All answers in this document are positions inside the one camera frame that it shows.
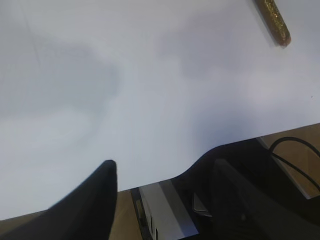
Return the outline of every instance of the black cable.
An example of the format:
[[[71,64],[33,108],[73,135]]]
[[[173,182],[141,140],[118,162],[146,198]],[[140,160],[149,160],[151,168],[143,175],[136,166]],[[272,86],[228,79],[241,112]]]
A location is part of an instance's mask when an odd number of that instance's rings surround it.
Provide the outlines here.
[[[289,162],[289,161],[285,160],[284,158],[278,156],[277,154],[273,153],[272,151],[270,153],[271,153],[272,156],[274,156],[275,158],[279,159],[281,162],[287,164],[288,166],[290,166],[291,168],[296,170],[298,173],[300,173],[302,176],[304,176],[306,179],[308,179],[310,181],[310,183],[312,183],[316,187],[316,189],[318,189],[318,191],[320,192],[320,186],[308,174],[306,174],[300,168],[298,168],[295,165],[293,165],[291,162]]]
[[[319,158],[320,158],[320,151],[318,149],[316,149],[311,143],[302,140],[300,138],[297,137],[293,137],[293,136],[285,136],[285,137],[281,137],[278,140],[276,140],[274,143],[272,143],[272,145],[269,148],[270,152],[274,152],[275,148],[282,142],[286,142],[286,141],[293,141],[293,142],[298,142],[301,143],[305,146],[307,146],[308,148],[310,148]]]
[[[293,142],[298,142],[301,143],[305,146],[307,146],[308,148],[310,148],[319,158],[320,158],[320,151],[318,149],[316,149],[311,143],[302,140],[300,138],[297,137],[293,137],[293,136],[285,136],[285,137],[281,137],[278,140],[276,140],[274,143],[272,143],[272,145],[269,148],[269,152],[272,156],[274,156],[275,158],[279,159],[280,161],[282,161],[283,163],[287,164],[288,166],[290,166],[291,168],[293,168],[294,170],[296,170],[298,173],[300,173],[302,176],[304,176],[306,179],[308,179],[320,192],[320,186],[317,184],[317,182],[315,180],[313,180],[308,174],[306,174],[304,171],[302,171],[300,168],[296,167],[295,165],[293,165],[291,162],[285,160],[284,158],[278,156],[277,154],[274,153],[275,148],[282,142],[286,142],[286,141],[293,141]]]

